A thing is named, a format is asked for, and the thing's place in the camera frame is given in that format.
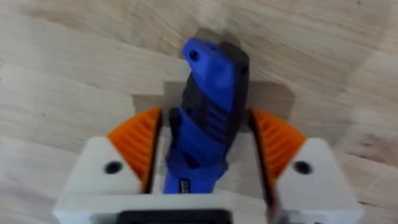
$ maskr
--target blue grip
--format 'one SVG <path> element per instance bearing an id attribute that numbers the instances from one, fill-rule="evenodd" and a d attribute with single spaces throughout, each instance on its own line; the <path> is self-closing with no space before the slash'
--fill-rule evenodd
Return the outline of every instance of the blue grip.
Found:
<path id="1" fill-rule="evenodd" d="M 172 143 L 165 194 L 211 193 L 243 119 L 249 57 L 230 43 L 191 38 L 183 48 L 192 73 L 182 104 L 170 112 Z"/>

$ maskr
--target wooden floor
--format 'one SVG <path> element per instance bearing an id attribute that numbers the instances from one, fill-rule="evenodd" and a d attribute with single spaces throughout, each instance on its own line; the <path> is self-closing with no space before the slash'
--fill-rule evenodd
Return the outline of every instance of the wooden floor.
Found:
<path id="1" fill-rule="evenodd" d="M 331 144 L 360 223 L 398 223 L 396 0 L 0 0 L 0 223 L 55 223 L 85 140 L 178 104 L 209 30 L 250 55 L 250 106 Z"/>

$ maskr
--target blue plastic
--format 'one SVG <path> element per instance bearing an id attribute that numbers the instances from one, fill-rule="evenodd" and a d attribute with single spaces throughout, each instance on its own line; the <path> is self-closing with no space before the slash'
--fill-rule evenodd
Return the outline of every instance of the blue plastic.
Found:
<path id="1" fill-rule="evenodd" d="M 186 58 L 196 85 L 202 94 L 216 103 L 226 112 L 233 107 L 234 91 L 234 64 L 216 44 L 191 38 L 183 47 Z M 174 136 L 173 143 L 167 156 L 167 175 L 164 184 L 165 194 L 177 193 L 211 193 L 216 181 L 226 172 L 228 166 L 225 162 L 226 144 L 214 139 L 203 132 L 182 109 L 178 109 L 179 120 L 178 134 Z M 228 120 L 210 110 L 212 117 L 206 122 L 213 123 L 215 129 L 222 133 Z M 187 162 L 192 158 L 193 164 Z"/>

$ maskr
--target handle hole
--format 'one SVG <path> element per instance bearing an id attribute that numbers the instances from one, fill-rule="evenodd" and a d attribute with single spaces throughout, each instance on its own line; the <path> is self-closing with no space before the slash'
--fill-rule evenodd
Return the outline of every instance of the handle hole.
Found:
<path id="1" fill-rule="evenodd" d="M 194 62 L 196 62 L 196 61 L 199 60 L 199 53 L 198 53 L 196 50 L 191 50 L 191 51 L 189 52 L 189 58 L 190 58 L 191 60 L 193 60 Z"/>

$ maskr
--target orange clamp jaw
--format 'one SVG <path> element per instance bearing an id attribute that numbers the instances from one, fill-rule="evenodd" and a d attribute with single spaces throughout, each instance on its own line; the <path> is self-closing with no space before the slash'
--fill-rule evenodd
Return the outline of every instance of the orange clamp jaw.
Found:
<path id="1" fill-rule="evenodd" d="M 268 214 L 275 214 L 277 179 L 296 155 L 306 137 L 282 119 L 251 109 L 249 125 L 257 142 Z"/>
<path id="2" fill-rule="evenodd" d="M 157 137 L 162 110 L 153 108 L 139 113 L 108 134 L 108 139 L 142 182 L 142 192 L 150 193 Z"/>

